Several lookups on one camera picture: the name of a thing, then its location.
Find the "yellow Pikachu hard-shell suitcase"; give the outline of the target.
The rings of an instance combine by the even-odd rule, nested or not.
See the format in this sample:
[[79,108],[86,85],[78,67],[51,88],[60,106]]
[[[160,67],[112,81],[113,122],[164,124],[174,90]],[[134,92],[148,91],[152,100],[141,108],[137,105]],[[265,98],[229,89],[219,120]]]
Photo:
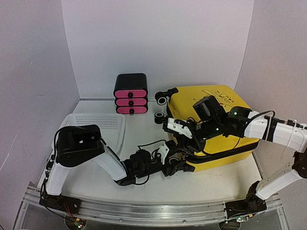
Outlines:
[[[257,138],[247,138],[242,135],[244,127],[243,118],[251,112],[251,108],[229,86],[202,85],[174,87],[164,92],[157,92],[155,94],[155,99],[159,105],[165,105],[166,107],[169,101],[172,100],[176,103],[175,107],[178,107],[180,102],[183,102],[188,106],[193,106],[197,101],[208,95],[213,95],[227,112],[227,117],[223,123],[234,122],[238,124],[240,137],[224,137],[219,135],[207,139],[204,146],[198,146],[198,153],[195,152],[194,155],[186,156],[186,163],[194,166],[194,172],[243,160],[252,153],[259,143]],[[164,122],[169,124],[177,123],[189,128],[189,137],[169,133],[172,135],[172,140],[175,141],[177,146],[178,138],[192,139],[193,137],[190,125],[188,125],[185,120],[171,118],[167,114],[167,111],[166,114],[155,114],[155,122],[162,125]]]

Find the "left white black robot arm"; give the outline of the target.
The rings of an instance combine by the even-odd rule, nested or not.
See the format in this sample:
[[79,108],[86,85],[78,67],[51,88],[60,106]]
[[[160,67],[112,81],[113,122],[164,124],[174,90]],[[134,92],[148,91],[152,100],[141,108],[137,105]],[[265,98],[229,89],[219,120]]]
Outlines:
[[97,125],[60,128],[54,135],[53,150],[46,164],[39,201],[49,211],[79,212],[81,200],[62,195],[62,188],[70,170],[88,161],[95,161],[120,186],[139,185],[137,179],[148,180],[157,172],[171,176],[178,171],[195,170],[186,163],[187,150],[178,147],[173,140],[164,140],[153,152],[140,145],[122,161],[102,138]]

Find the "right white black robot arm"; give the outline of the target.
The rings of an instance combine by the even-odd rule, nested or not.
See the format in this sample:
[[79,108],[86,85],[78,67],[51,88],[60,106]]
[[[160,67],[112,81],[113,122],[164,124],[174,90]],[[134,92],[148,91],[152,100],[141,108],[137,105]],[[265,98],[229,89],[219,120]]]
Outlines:
[[172,133],[177,143],[166,143],[159,149],[161,160],[171,174],[171,156],[179,153],[180,163],[188,157],[194,160],[196,152],[204,151],[206,141],[222,135],[239,139],[256,138],[291,148],[295,151],[294,163],[283,166],[271,176],[253,183],[244,199],[226,202],[228,219],[242,219],[264,211],[266,200],[288,185],[307,177],[307,126],[293,120],[280,120],[266,112],[258,113],[249,108],[236,106],[226,112],[220,105],[211,103],[193,106],[200,118],[180,120],[169,118],[163,123],[164,131]]

